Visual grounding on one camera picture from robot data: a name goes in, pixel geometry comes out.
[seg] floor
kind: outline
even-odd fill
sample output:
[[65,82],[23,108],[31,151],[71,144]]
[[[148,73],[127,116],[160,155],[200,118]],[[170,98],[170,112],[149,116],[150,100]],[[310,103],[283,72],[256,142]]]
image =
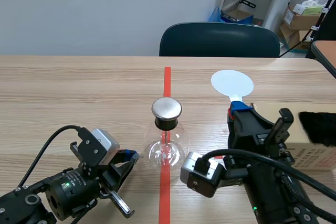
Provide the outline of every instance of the floor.
[[[280,54],[282,55],[284,52],[286,52],[286,48],[284,46],[282,46],[280,48]],[[288,52],[286,53],[284,56],[282,56],[282,58],[304,58],[306,57],[306,54],[299,54],[297,52]]]

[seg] red tape line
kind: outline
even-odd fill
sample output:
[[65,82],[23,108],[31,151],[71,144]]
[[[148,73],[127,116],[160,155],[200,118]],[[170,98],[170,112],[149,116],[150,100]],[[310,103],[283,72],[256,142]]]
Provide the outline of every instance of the red tape line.
[[[164,68],[163,96],[171,96],[171,67]],[[162,132],[162,144],[165,137]],[[167,142],[170,143],[170,132],[167,133]],[[159,224],[170,224],[170,164],[164,162],[160,172],[160,200],[159,200]]]

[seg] cardboard box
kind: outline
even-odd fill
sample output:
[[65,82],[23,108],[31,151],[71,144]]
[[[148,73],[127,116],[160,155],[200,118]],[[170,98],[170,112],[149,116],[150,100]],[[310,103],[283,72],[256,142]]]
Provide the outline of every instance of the cardboard box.
[[304,6],[304,5],[296,5],[293,9],[293,12],[306,16],[306,15],[321,15],[323,5],[315,5],[315,6]]
[[333,170],[336,168],[336,147],[311,143],[299,120],[299,112],[303,111],[336,113],[336,105],[258,102],[253,106],[261,116],[271,122],[276,122],[280,117],[281,108],[288,108],[292,112],[294,122],[288,130],[290,136],[285,144],[295,159],[294,168],[300,170]]
[[250,25],[253,21],[253,14],[236,9],[227,13],[222,12],[221,18],[227,23]]
[[299,15],[293,12],[291,7],[287,7],[283,22],[291,30],[309,30],[312,26],[316,25],[319,17],[320,15]]
[[[280,31],[282,35],[282,43],[285,45],[286,49],[292,48],[295,46],[299,41],[303,40],[304,36],[307,34],[308,31],[298,31],[298,30],[290,30],[288,26],[284,23],[280,26]],[[291,52],[300,52],[302,54],[308,53],[308,49],[310,46],[309,41],[305,41],[298,46],[294,47]]]

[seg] screw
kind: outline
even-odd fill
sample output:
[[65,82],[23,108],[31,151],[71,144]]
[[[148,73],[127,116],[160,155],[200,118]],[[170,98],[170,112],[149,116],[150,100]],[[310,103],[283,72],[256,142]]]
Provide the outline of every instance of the screw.
[[300,208],[298,208],[298,207],[294,207],[294,212],[296,213],[296,214],[299,214],[299,213],[301,213],[301,210],[300,210]]
[[310,218],[309,215],[303,215],[303,217],[304,217],[304,219],[305,219],[306,221],[310,221],[310,220],[311,220],[311,218]]

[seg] wooden table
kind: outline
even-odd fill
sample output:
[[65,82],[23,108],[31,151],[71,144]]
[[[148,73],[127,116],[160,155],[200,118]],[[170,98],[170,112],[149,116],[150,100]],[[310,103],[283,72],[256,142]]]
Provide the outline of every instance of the wooden table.
[[[153,123],[152,102],[163,93],[165,66],[172,67],[172,96],[183,106],[180,122],[188,130],[190,151],[199,153],[226,147],[230,101],[211,85],[218,70],[251,77],[255,89],[246,103],[336,103],[336,80],[310,59],[1,56],[0,195],[17,186],[46,139],[67,124],[101,127],[121,148],[141,153],[143,132]],[[73,141],[79,141],[75,131],[58,136],[27,184],[77,166],[69,149]],[[308,174],[336,189],[336,170]],[[178,175],[171,176],[171,223],[256,223],[243,187],[221,188],[208,199]],[[80,223],[157,223],[159,180],[140,159],[120,190],[134,216],[124,219],[101,200]],[[305,188],[317,206],[336,214],[334,201]]]
[[311,45],[311,51],[322,65],[336,78],[336,41],[317,40]]

